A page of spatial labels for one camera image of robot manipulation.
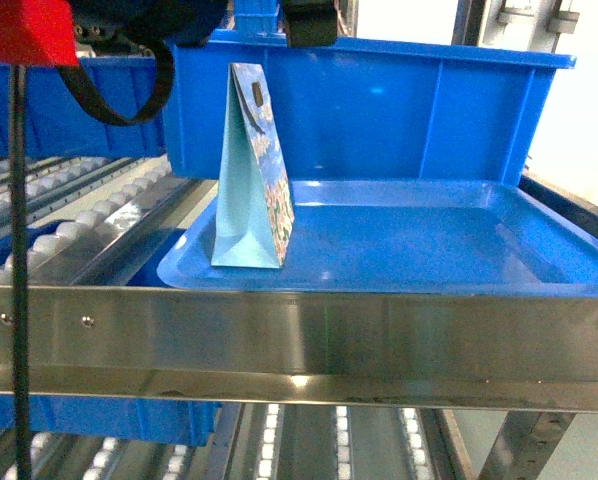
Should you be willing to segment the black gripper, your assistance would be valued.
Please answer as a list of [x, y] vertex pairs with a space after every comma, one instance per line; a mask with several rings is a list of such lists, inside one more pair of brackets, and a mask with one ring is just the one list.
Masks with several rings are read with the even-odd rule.
[[338, 8], [333, 0], [283, 0], [287, 44], [291, 48], [326, 47], [338, 38]]

